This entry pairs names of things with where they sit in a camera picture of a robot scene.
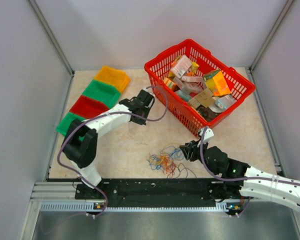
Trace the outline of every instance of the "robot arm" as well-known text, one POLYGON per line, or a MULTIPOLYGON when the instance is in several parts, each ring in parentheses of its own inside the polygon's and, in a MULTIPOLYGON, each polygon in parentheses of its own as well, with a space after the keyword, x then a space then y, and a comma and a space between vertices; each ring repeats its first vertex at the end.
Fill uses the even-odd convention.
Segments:
MULTIPOLYGON (((198 133, 202 137, 203 129, 198 133)), ((224 181, 222 197, 236 198, 238 196, 254 197, 271 201, 300 212, 300 181, 273 175, 259 170, 247 163, 240 162, 222 152, 218 147, 208 148, 208 141, 213 137, 210 128, 203 137, 204 162, 215 175, 221 174, 222 179, 237 179, 238 181, 224 181)), ((185 158, 191 162, 200 160, 200 140, 181 145, 185 158)))
MULTIPOLYGON (((141 90, 137 97, 121 100, 113 108, 103 113, 107 116, 90 121, 75 132, 65 145, 63 152, 84 179, 94 186, 97 186, 102 180, 95 164, 98 139, 127 122, 145 125, 145 120, 124 113, 147 118, 154 102, 155 98, 151 93, 141 90), (111 114, 113 112, 122 112, 122 114, 111 114)), ((78 119, 74 120, 64 139, 67 139, 81 123, 78 119)))

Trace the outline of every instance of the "plastic tray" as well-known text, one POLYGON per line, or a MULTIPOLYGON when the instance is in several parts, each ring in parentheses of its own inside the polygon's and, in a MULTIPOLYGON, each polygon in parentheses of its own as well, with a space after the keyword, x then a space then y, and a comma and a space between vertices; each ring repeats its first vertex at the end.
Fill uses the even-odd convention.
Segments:
POLYGON ((82 95, 102 102, 111 109, 117 103, 120 92, 112 85, 92 80, 82 95))
POLYGON ((81 95, 69 112, 85 119, 91 119, 108 110, 109 108, 104 103, 81 95))
MULTIPOLYGON (((211 52, 192 39, 186 39, 178 45, 174 45, 160 53, 156 58, 144 65, 145 71, 149 75, 150 84, 159 86, 168 98, 168 109, 186 126, 190 132, 198 136, 198 130, 204 126, 213 128, 226 118, 233 110, 240 106, 254 90, 255 86, 241 76, 233 67, 224 65, 221 61, 211 55, 211 52), (197 76, 202 76, 214 69, 221 69, 224 78, 231 89, 232 96, 237 100, 226 111, 210 122, 207 122, 194 108, 178 97, 168 88, 163 79, 168 76, 171 63, 179 55, 185 54, 192 61, 199 64, 196 71, 197 76)), ((153 89, 155 96, 165 105, 166 100, 158 89, 153 89)))
POLYGON ((73 114, 71 112, 68 112, 64 118, 61 120, 59 125, 56 127, 56 131, 58 133, 61 133, 63 136, 67 134, 67 131, 70 127, 70 124, 72 123, 73 120, 79 119, 80 121, 86 120, 84 117, 78 116, 76 114, 73 114))
POLYGON ((109 66, 103 66, 94 80, 114 86, 121 94, 130 82, 130 78, 124 71, 109 66))

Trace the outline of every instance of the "table top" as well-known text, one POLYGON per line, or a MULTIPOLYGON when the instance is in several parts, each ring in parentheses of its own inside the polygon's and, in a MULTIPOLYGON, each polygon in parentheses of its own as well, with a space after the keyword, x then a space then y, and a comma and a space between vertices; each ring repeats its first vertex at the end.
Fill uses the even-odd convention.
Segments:
MULTIPOLYGON (((238 73, 247 78, 244 67, 235 67, 238 73)), ((120 99, 137 96, 139 91, 150 85, 148 74, 143 69, 124 70, 130 83, 120 99)), ((65 112, 67 113, 79 96, 97 74, 98 70, 76 71, 71 86, 65 112)), ((165 110, 158 100, 151 108, 148 118, 156 119, 165 110)), ((260 170, 275 174, 276 169, 259 116, 253 94, 235 109, 228 117, 213 128, 214 138, 209 146, 218 146, 229 158, 248 163, 260 170)), ((57 154, 64 137, 58 133, 57 145, 51 164, 49 178, 76 178, 77 175, 57 163, 57 154)), ((147 159, 149 155, 159 154, 166 146, 183 145, 195 136, 171 113, 157 122, 138 125, 133 122, 122 124, 98 139, 96 168, 103 178, 166 178, 162 170, 152 170, 147 159)), ((64 154, 61 162, 72 167, 64 154)), ((185 159, 175 161, 192 170, 196 177, 211 177, 200 161, 185 159)), ((182 171, 180 178, 186 177, 182 171)), ((188 178, 195 176, 188 172, 188 178)))

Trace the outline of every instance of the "metal floor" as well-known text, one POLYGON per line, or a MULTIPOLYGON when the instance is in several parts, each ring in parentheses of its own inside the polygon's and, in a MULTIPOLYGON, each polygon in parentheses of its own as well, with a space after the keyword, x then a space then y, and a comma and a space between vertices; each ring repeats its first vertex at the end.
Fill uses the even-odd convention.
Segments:
POLYGON ((238 218, 213 212, 109 212, 93 220, 70 218, 73 212, 40 212, 33 240, 298 240, 292 210, 266 202, 252 202, 238 218))

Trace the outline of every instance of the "yellow box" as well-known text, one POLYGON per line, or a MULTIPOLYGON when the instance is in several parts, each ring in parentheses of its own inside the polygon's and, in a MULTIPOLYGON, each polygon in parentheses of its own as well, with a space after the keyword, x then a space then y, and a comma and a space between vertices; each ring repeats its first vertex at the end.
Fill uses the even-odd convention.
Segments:
POLYGON ((219 97, 231 94, 227 81, 220 69, 203 75, 203 80, 214 96, 219 97))
POLYGON ((93 79, 114 86, 121 94, 130 82, 124 71, 109 66, 103 66, 93 79))

